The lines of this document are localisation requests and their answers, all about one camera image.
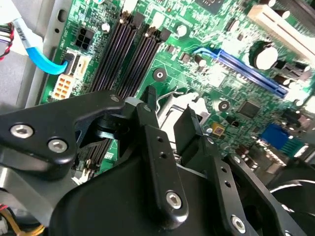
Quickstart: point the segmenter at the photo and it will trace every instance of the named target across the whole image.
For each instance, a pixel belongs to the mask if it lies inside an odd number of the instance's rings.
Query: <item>blue pcie slot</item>
[[[263,74],[258,73],[252,67],[245,65],[243,62],[235,58],[234,56],[228,54],[222,49],[215,49],[210,51],[206,48],[199,48],[193,52],[194,54],[201,53],[203,55],[210,56],[214,59],[217,59],[230,69],[240,73],[241,75],[245,76],[250,81],[254,82],[257,85],[265,88],[266,90],[272,92],[273,94],[284,98],[288,91],[280,86],[278,83],[269,80]]]

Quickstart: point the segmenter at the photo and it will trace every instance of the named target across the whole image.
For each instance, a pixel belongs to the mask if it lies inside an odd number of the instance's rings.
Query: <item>pcie slot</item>
[[[248,17],[301,56],[301,58],[315,63],[314,46],[268,5],[254,5],[248,13]]]
[[[166,29],[156,31],[151,36],[147,33],[143,35],[118,88],[119,96],[122,98],[135,96],[158,48],[169,36],[170,32]]]
[[[129,17],[124,14],[121,15],[105,47],[104,56],[98,66],[90,91],[112,88],[118,75],[117,71],[121,69],[143,20],[144,17],[140,13]]]
[[[240,60],[235,58],[234,56],[228,54],[224,50],[217,49],[214,51],[207,50],[205,48],[200,48],[194,52],[202,53],[204,55],[208,55],[214,59],[217,59],[222,64],[226,65],[230,69],[240,73],[250,81],[254,82],[255,84],[265,88],[266,90],[272,92],[273,94],[284,98],[288,91],[280,86],[278,83],[269,80],[267,77],[265,77],[263,74],[258,73],[253,68],[245,65]]]

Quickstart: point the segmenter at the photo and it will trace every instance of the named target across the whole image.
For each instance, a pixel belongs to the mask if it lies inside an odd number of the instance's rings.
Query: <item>blue cable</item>
[[[30,57],[30,59],[34,62],[34,64],[41,69],[42,71],[51,74],[51,75],[59,75],[64,73],[68,66],[68,62],[65,61],[63,65],[57,65],[51,62],[45,55],[37,48],[26,48],[26,51]]]

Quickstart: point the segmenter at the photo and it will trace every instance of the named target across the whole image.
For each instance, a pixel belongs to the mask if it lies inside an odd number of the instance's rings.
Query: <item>expansion slot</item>
[[[118,95],[122,98],[135,96],[148,69],[162,42],[165,42],[170,31],[163,29],[150,33],[150,30],[142,36],[130,64],[118,87]]]
[[[315,64],[315,47],[306,40],[305,36],[300,34],[268,5],[254,5],[248,13],[248,17],[301,56],[301,58]]]
[[[309,31],[315,33],[315,10],[305,0],[278,0],[278,3],[288,9]]]
[[[240,60],[228,54],[224,50],[217,49],[212,52],[208,49],[200,48],[196,50],[194,53],[195,54],[202,53],[204,55],[208,55],[214,59],[217,59],[219,62],[226,65],[230,69],[240,73],[250,81],[254,82],[257,85],[260,85],[261,87],[265,88],[266,90],[272,92],[273,94],[281,98],[284,98],[288,93],[288,91],[281,85],[269,80],[263,74],[258,73],[255,69],[245,65]]]
[[[134,37],[144,21],[144,16],[121,14],[111,38],[108,41],[90,92],[111,89],[120,71],[123,61],[134,41]]]

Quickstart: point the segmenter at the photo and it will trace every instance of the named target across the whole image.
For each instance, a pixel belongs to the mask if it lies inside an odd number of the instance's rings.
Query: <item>black wire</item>
[[[11,30],[8,29],[8,28],[3,28],[3,27],[0,27],[0,31],[1,32],[4,32],[4,33],[11,33]]]

